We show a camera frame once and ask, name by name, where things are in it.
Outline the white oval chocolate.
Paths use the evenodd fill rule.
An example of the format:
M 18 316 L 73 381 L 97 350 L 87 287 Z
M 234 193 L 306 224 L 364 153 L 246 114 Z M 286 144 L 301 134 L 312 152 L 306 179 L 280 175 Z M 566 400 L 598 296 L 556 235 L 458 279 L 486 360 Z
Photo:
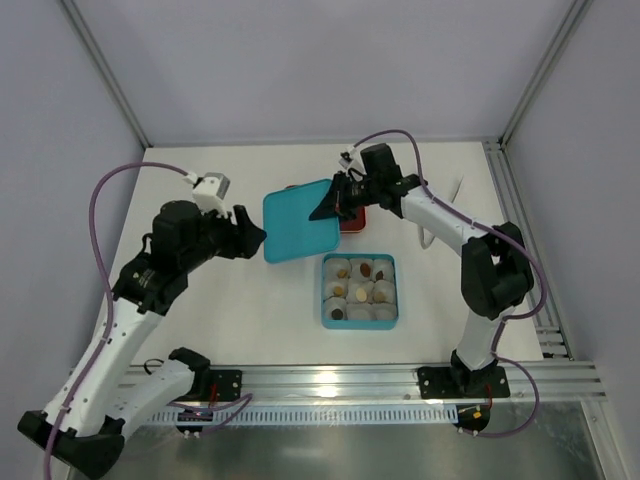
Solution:
M 356 300 L 360 303 L 364 303 L 367 301 L 367 292 L 363 288 L 358 288 L 355 292 Z

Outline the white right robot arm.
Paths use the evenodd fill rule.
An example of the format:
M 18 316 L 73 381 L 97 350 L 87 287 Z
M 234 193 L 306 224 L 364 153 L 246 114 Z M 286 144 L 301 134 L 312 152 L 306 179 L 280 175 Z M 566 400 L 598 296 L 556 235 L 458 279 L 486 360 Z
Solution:
M 421 397 L 509 397 L 497 344 L 506 321 L 534 286 L 520 229 L 511 222 L 485 227 L 463 214 L 431 192 L 421 173 L 403 174 L 385 143 L 344 152 L 339 162 L 341 170 L 310 220 L 347 219 L 360 207 L 377 205 L 428 230 L 459 256 L 469 316 L 449 365 L 418 368 Z

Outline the brown almond chocolate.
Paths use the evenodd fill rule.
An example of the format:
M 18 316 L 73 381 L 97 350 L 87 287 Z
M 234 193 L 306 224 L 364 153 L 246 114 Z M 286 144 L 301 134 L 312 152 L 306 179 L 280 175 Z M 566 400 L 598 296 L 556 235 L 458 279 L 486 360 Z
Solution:
M 369 278 L 371 276 L 371 267 L 368 264 L 363 263 L 360 265 L 360 272 L 363 277 Z

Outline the teal box lid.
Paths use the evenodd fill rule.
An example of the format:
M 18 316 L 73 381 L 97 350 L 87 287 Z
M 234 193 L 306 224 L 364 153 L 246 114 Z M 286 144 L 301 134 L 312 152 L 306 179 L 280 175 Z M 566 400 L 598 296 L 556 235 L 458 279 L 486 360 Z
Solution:
M 341 240 L 336 217 L 311 221 L 329 191 L 329 179 L 275 191 L 263 199 L 264 259 L 278 264 L 335 250 Z

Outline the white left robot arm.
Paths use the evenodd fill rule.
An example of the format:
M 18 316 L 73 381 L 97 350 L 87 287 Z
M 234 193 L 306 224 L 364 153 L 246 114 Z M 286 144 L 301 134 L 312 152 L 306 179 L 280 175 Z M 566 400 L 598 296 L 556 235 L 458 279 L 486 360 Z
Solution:
M 25 412 L 18 430 L 89 479 L 117 463 L 126 441 L 152 414 L 179 398 L 195 399 L 209 384 L 211 362 L 186 347 L 131 393 L 115 395 L 142 344 L 205 262 L 250 259 L 266 233 L 246 208 L 202 212 L 190 201 L 164 204 L 143 237 L 143 247 L 108 286 L 107 315 L 76 368 L 42 410 Z

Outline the teal square box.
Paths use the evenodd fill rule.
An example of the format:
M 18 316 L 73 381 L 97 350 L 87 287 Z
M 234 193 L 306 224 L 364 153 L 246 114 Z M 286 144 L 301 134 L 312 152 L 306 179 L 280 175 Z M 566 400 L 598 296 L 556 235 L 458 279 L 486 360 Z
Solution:
M 329 280 L 324 274 L 324 262 L 331 257 L 345 257 L 350 260 L 351 274 L 348 279 Z M 360 272 L 360 265 L 366 263 L 371 267 L 371 276 L 365 278 Z M 372 289 L 376 281 L 387 280 L 396 287 L 396 303 L 376 304 L 372 302 Z M 342 286 L 343 296 L 335 296 L 335 286 Z M 367 301 L 356 300 L 355 292 L 363 288 L 367 292 Z M 389 254 L 372 253 L 333 253 L 322 260 L 320 280 L 320 314 L 323 326 L 330 330 L 391 330 L 400 316 L 399 294 L 397 286 L 396 262 Z M 339 309 L 344 312 L 342 320 L 331 318 L 331 312 Z

